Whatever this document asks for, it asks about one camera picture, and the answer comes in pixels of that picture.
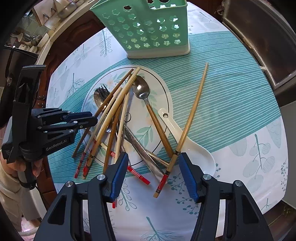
table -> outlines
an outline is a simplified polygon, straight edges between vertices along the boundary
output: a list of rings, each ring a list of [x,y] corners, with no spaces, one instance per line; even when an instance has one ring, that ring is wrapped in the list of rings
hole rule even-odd
[[[183,128],[208,61],[207,79],[188,136],[212,153],[214,177],[229,183],[242,180],[265,213],[283,198],[288,174],[285,130],[272,89],[257,62],[227,28],[191,3],[187,12],[190,54],[130,60],[104,29],[53,73],[46,106],[81,111],[85,95],[102,75],[118,66],[138,64],[163,78],[172,96],[174,120]],[[171,134],[168,139],[174,149],[176,142]],[[80,158],[70,157],[74,148],[75,144],[48,157],[57,191],[73,180]],[[168,160],[164,148],[157,155]],[[95,163],[87,180],[101,170]],[[158,182],[145,167],[137,170],[151,184],[143,186],[127,174],[119,205],[116,209],[109,206],[116,238],[145,241],[166,236],[167,240],[190,240],[200,207],[190,199],[178,165],[158,199],[152,197]],[[223,233],[224,217],[225,201],[221,200],[216,236]]]

leaf print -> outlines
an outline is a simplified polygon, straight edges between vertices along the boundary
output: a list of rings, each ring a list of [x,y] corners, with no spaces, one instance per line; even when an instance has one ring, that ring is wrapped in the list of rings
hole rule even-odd
[[[146,132],[146,131],[149,130],[149,128],[150,128],[150,127],[148,127],[148,126],[146,126],[146,127],[142,127],[141,129],[139,129],[139,130],[137,131],[137,133],[143,133],[143,132]]]
[[[277,148],[281,147],[281,119],[280,117],[266,126],[270,137]]]
[[[150,129],[150,142],[153,141],[153,128]]]
[[[275,164],[275,158],[273,156],[268,157],[263,166],[262,166],[262,170],[264,173],[268,173],[271,171],[271,169],[274,167]]]
[[[154,103],[156,103],[157,101],[156,101],[156,99],[155,99],[155,97],[153,96],[153,95],[149,95],[149,100],[151,101],[151,102],[154,102]]]
[[[149,141],[149,132],[147,131],[144,135],[144,146],[146,147]]]
[[[251,177],[258,170],[259,162],[257,160],[250,161],[243,170],[244,177]]]
[[[72,85],[70,89],[67,91],[66,99],[69,98],[72,94],[74,94],[83,84],[84,84],[84,79],[74,80],[74,73],[73,73]]]
[[[255,155],[257,155],[257,153],[258,153],[258,148],[257,148],[257,146],[253,146],[253,147],[250,149],[250,155],[251,155],[251,156],[255,156]]]
[[[107,56],[107,53],[111,53],[112,49],[111,49],[111,40],[110,40],[110,36],[109,35],[109,31],[106,30],[102,30],[101,34],[100,34],[100,43],[99,43],[99,47],[101,49],[100,51],[100,55],[103,57]]]
[[[145,233],[142,235],[140,241],[181,241],[184,240],[183,236],[178,236],[173,232],[164,231],[164,230],[156,230],[153,226],[149,217],[146,217],[152,231]]]
[[[265,155],[269,151],[270,151],[270,144],[269,143],[264,144],[263,147],[262,147],[262,153]]]
[[[64,87],[66,85],[66,82],[67,82],[67,79],[69,76],[69,71],[70,70],[67,69],[67,66],[66,66],[65,72],[62,74],[62,76],[59,79],[59,84],[60,84],[62,90],[64,90]]]
[[[246,187],[248,188],[250,193],[254,193],[261,187],[262,182],[263,176],[256,175],[247,182]]]
[[[243,138],[231,145],[229,145],[230,150],[236,156],[243,156],[247,150],[247,139]]]

person's hand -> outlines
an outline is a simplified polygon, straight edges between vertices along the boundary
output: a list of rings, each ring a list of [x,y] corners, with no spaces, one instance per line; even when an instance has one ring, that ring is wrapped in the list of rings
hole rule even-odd
[[[18,171],[23,172],[26,170],[25,161],[22,159],[17,159],[13,163],[6,164],[6,160],[2,156],[2,152],[0,155],[0,159],[1,159],[1,163],[2,163],[4,171],[15,178],[17,178]],[[42,165],[42,159],[34,162],[34,165],[32,167],[32,173],[35,177],[39,176],[40,170],[41,170],[41,165]]]

beige sleeve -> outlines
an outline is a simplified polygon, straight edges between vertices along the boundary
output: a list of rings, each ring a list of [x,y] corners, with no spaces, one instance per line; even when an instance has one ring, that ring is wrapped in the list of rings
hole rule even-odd
[[[21,192],[22,188],[18,179],[7,174],[0,161],[0,202],[18,232],[22,230],[22,211],[20,208]]]

wooden chopstick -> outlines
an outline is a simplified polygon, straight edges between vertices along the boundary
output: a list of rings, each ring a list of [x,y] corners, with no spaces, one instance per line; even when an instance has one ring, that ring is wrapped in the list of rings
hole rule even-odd
[[[88,169],[90,167],[90,165],[91,165],[91,163],[93,161],[94,155],[96,154],[96,151],[97,151],[97,149],[98,149],[98,147],[99,147],[99,145],[101,143],[103,135],[105,134],[105,131],[106,131],[112,117],[114,116],[115,112],[117,111],[117,109],[118,109],[119,105],[121,104],[122,100],[124,99],[126,93],[131,88],[131,85],[135,81],[136,75],[139,73],[140,69],[141,68],[138,67],[134,71],[133,75],[131,76],[129,81],[126,83],[126,85],[123,87],[122,91],[120,92],[120,94],[118,95],[116,101],[114,102],[113,106],[111,107],[111,109],[110,109],[105,121],[103,122],[98,135],[97,135],[96,143],[93,145],[92,151],[91,151],[91,153],[89,154],[89,156],[87,158],[86,166],[85,166],[86,169]]]
[[[128,99],[129,99],[129,92],[127,92],[127,94],[124,98],[124,102],[123,102],[122,113],[121,113],[121,118],[120,118],[120,123],[119,123],[118,137],[117,137],[117,142],[116,142],[116,149],[115,149],[115,161],[117,161],[117,158],[119,157],[119,154],[120,154],[121,138],[122,138],[122,133],[123,133],[123,124],[124,124],[124,118],[126,115],[126,109],[128,107]]]
[[[131,74],[131,72],[133,72],[134,69],[131,69],[123,78],[122,80],[115,86],[115,88],[111,91],[111,93],[108,95],[108,97],[104,100],[103,104],[100,106],[100,108],[97,110],[95,116],[98,117],[99,114],[102,112],[102,110],[104,109],[104,106],[108,104],[108,102],[111,100],[111,98],[113,97],[114,93],[116,92],[116,90],[122,85],[122,83],[126,80],[127,77],[129,77],[129,75]],[[72,154],[72,157],[76,157],[77,152],[79,147],[81,146],[84,138],[86,137],[88,131],[90,130],[90,127],[86,128],[85,132],[83,133],[80,141],[78,142],[75,151]]]
[[[180,151],[181,151],[182,146],[184,144],[185,138],[186,138],[186,136],[188,134],[188,131],[189,131],[189,128],[191,126],[191,123],[192,123],[192,120],[193,120],[193,117],[194,117],[198,102],[200,100],[200,95],[202,93],[202,88],[203,88],[203,85],[204,85],[204,82],[205,82],[205,77],[206,77],[206,74],[207,74],[207,67],[208,67],[208,62],[205,64],[205,70],[204,70],[203,75],[202,75],[202,80],[200,82],[200,86],[199,86],[197,94],[195,96],[193,106],[191,108],[189,117],[187,119],[186,125],[184,127],[183,132],[182,132],[180,141],[179,141],[179,143],[177,145],[176,151],[175,151],[175,153],[174,153],[174,155],[173,155],[173,157],[172,157],[172,159],[171,159],[171,161],[170,161],[170,163],[169,163],[169,165],[168,165],[168,167],[167,167],[167,169],[165,171],[165,174],[163,175],[163,178],[161,179],[161,181],[160,181],[160,183],[159,183],[159,185],[158,185],[158,187],[157,187],[157,189],[156,189],[156,191],[155,191],[155,193],[153,195],[153,197],[155,197],[155,198],[157,198],[159,196],[161,190],[163,189],[163,187],[164,187],[164,185],[165,185],[165,183],[166,183],[166,181],[167,181],[167,179],[168,179],[168,177],[169,177],[169,175],[170,175],[170,173],[171,173],[171,171],[172,171],[172,169],[173,169],[173,167],[174,167],[174,165],[176,163],[176,160],[177,160],[177,158],[178,158],[178,156],[180,154]]]
[[[110,133],[110,137],[109,137],[109,141],[108,141],[108,146],[107,146],[107,151],[106,151],[106,156],[105,156],[105,162],[104,162],[104,169],[103,169],[103,173],[105,173],[108,165],[109,165],[109,157],[110,157],[110,153],[111,153],[111,147],[113,145],[113,140],[115,137],[115,133],[116,133],[116,127],[117,127],[117,123],[119,120],[119,115],[120,115],[120,111],[122,109],[122,105],[123,102],[120,104],[119,108],[117,109],[115,116],[114,116],[114,121],[112,124],[112,128],[111,128],[111,133]]]
[[[81,156],[81,158],[80,158],[80,161],[79,161],[79,164],[78,164],[78,166],[77,166],[77,170],[76,170],[76,172],[75,172],[74,178],[77,178],[77,177],[78,177],[78,174],[79,174],[79,172],[80,172],[81,165],[82,165],[82,163],[83,163],[84,157],[85,157],[86,154],[87,154],[87,151],[88,151],[88,149],[89,149],[89,146],[91,145],[91,143],[92,143],[92,141],[93,141],[93,138],[94,138],[95,134],[98,132],[98,129],[99,129],[99,127],[100,127],[102,121],[105,119],[106,114],[108,113],[109,109],[111,108],[112,104],[113,104],[114,101],[116,100],[116,97],[119,95],[119,93],[120,93],[121,90],[122,90],[122,88],[119,87],[119,88],[115,91],[114,95],[112,96],[112,99],[111,99],[110,102],[108,103],[108,105],[107,105],[106,109],[104,110],[104,112],[103,112],[101,118],[99,119],[98,123],[96,124],[95,130],[91,133],[91,137],[89,138],[89,140],[88,140],[88,142],[87,142],[87,144],[86,144],[86,146],[85,146],[85,149],[84,149],[84,151],[83,151],[83,153],[82,153],[82,156]]]

